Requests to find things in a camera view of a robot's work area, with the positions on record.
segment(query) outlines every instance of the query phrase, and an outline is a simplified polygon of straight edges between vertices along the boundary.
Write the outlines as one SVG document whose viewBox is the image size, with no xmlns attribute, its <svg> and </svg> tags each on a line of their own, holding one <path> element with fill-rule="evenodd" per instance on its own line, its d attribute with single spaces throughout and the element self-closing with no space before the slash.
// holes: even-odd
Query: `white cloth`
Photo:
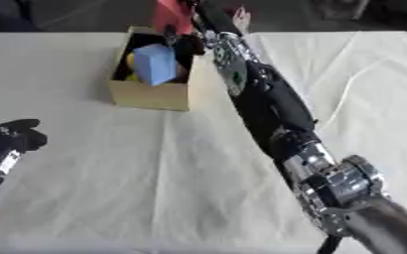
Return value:
<svg viewBox="0 0 407 254">
<path fill-rule="evenodd" d="M 0 123 L 36 117 L 49 135 L 0 188 L 0 239 L 314 253 L 324 235 L 256 147 L 209 60 L 196 61 L 190 112 L 110 103 L 104 80 L 123 39 L 0 35 Z M 248 40 L 308 102 L 332 153 L 367 158 L 407 205 L 407 33 Z M 348 239 L 339 253 L 366 251 Z"/>
</svg>

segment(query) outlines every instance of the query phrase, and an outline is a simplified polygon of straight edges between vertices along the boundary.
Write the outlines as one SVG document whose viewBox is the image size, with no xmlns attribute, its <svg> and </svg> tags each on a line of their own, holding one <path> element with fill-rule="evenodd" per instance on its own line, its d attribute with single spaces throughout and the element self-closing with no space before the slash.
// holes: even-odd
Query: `blue foam block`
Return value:
<svg viewBox="0 0 407 254">
<path fill-rule="evenodd" d="M 134 50 L 134 69 L 145 82 L 158 85 L 176 77 L 176 58 L 170 48 L 153 44 Z"/>
</svg>

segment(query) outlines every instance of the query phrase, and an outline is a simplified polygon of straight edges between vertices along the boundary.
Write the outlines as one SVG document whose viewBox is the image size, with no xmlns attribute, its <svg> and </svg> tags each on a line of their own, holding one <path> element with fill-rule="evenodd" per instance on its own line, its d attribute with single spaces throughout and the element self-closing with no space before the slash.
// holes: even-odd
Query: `black glove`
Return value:
<svg viewBox="0 0 407 254">
<path fill-rule="evenodd" d="M 21 156 L 38 150 L 48 142 L 46 135 L 33 129 L 39 124 L 37 119 L 0 124 L 0 185 Z"/>
</svg>

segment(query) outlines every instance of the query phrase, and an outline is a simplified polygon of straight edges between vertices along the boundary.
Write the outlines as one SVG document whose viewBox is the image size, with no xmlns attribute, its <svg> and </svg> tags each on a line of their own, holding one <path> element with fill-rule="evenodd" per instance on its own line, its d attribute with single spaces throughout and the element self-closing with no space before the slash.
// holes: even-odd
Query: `open box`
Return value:
<svg viewBox="0 0 407 254">
<path fill-rule="evenodd" d="M 182 82 L 167 82 L 152 86 L 135 80 L 125 80 L 130 69 L 126 56 L 134 49 L 151 44 L 165 45 L 165 38 L 156 31 L 143 27 L 131 27 L 128 38 L 117 55 L 111 77 L 107 80 L 114 103 L 119 106 L 188 111 L 189 85 L 187 84 L 193 65 L 193 57 L 178 57 L 176 60 L 189 74 Z"/>
</svg>

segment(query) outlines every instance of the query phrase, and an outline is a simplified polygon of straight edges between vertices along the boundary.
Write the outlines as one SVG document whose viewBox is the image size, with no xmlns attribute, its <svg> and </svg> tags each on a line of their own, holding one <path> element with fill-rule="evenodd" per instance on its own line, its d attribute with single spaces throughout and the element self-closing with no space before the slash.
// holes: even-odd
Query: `robotic arm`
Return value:
<svg viewBox="0 0 407 254">
<path fill-rule="evenodd" d="M 290 84 L 262 63 L 230 18 L 209 0 L 180 1 L 225 80 L 231 100 L 270 156 L 302 209 L 328 236 L 320 254 L 353 237 L 377 254 L 407 253 L 407 210 L 382 191 L 382 176 L 365 159 L 336 162 L 314 132 L 316 121 Z"/>
</svg>

